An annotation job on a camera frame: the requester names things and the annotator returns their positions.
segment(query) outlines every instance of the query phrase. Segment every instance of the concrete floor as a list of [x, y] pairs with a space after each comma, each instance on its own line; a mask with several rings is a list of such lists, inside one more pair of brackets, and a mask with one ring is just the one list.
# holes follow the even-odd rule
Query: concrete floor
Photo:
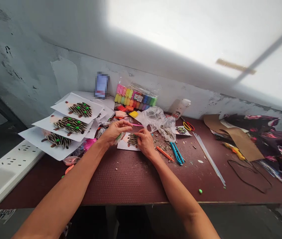
[[[106, 210], [113, 211], [114, 208], [108, 206]], [[265, 206], [203, 205], [202, 208], [222, 239], [282, 238], [282, 222]], [[18, 209], [5, 224], [0, 220], [0, 239], [12, 237], [32, 210]], [[146, 210], [152, 228], [158, 235], [186, 238], [184, 227], [170, 205], [146, 206]]]

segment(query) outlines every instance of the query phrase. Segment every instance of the forearm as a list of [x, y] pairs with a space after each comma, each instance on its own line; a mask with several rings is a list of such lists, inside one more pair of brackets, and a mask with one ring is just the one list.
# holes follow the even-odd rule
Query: forearm
[[79, 207], [108, 144], [98, 140], [42, 199], [14, 238], [59, 238]]
[[165, 164], [158, 152], [150, 158], [150, 161], [155, 166], [165, 193], [189, 235], [192, 238], [219, 238], [201, 206]]

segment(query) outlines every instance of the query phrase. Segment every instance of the black wire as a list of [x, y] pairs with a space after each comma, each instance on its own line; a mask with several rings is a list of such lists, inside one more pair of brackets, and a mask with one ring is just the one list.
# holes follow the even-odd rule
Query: black wire
[[[239, 162], [234, 161], [234, 160], [227, 160], [227, 163], [228, 163], [228, 164], [230, 165], [230, 167], [234, 170], [234, 172], [236, 173], [237, 177], [238, 177], [240, 180], [242, 180], [244, 183], [246, 183], [247, 185], [251, 186], [252, 188], [255, 188], [256, 190], [260, 191], [261, 193], [266, 194], [266, 193], [267, 193], [267, 190], [269, 190], [269, 189], [271, 189], [271, 188], [273, 187], [272, 184], [268, 181], [268, 179], [267, 179], [261, 172], [259, 172], [259, 171], [257, 170], [257, 168], [253, 165], [252, 162], [249, 163], [247, 160], [244, 160], [244, 161], [247, 162], [248, 165], [251, 165], [256, 171], [254, 171], [252, 168], [249, 168], [249, 167], [247, 167], [247, 166], [241, 165]], [[236, 172], [236, 170], [234, 169], [234, 167], [230, 164], [230, 162], [236, 163], [237, 165], [242, 166], [243, 168], [246, 168], [246, 169], [252, 171], [252, 172], [255, 173], [255, 174], [259, 173], [259, 174], [260, 174], [261, 176], [263, 176], [263, 178], [266, 179], [266, 181], [270, 184], [270, 188], [267, 188], [267, 189], [265, 189], [264, 191], [262, 191], [261, 189], [257, 188], [256, 186], [254, 186], [254, 185], [252, 185], [252, 184], [250, 184], [250, 183], [244, 181], [244, 180], [238, 175], [238, 173]]]

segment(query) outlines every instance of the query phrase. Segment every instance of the phone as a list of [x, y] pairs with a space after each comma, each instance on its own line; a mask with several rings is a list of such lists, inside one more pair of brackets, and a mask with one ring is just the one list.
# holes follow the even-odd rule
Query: phone
[[105, 99], [108, 95], [108, 83], [110, 77], [102, 72], [97, 73], [95, 97], [98, 99]]

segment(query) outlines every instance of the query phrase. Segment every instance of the orange pen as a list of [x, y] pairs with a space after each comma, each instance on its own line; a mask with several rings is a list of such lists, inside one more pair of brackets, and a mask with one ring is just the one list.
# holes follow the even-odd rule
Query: orange pen
[[157, 150], [159, 150], [161, 153], [163, 153], [163, 155], [166, 156], [169, 160], [172, 160], [173, 162], [175, 162], [174, 159], [171, 158], [166, 152], [164, 152], [159, 146], [157, 146], [156, 148], [157, 148]]

